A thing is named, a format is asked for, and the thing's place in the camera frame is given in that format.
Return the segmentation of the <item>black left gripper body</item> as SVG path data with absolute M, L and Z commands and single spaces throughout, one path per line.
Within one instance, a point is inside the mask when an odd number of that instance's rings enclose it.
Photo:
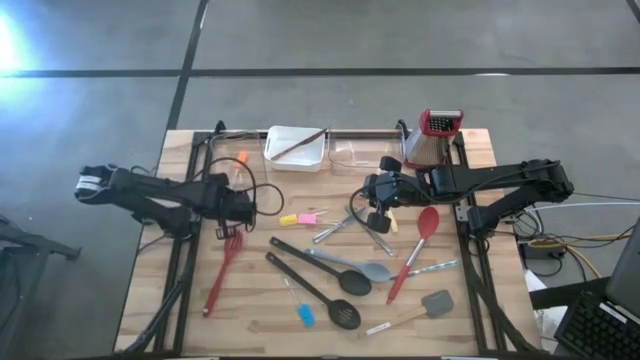
M 211 174 L 205 181 L 202 216 L 213 220 L 229 220 L 245 224 L 253 222 L 254 205 L 246 192 L 229 187 L 224 173 Z

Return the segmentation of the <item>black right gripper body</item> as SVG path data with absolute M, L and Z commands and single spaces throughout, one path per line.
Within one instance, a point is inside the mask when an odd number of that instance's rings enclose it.
M 394 171 L 368 175 L 364 181 L 364 197 L 371 206 L 383 208 L 431 204 L 424 180 Z

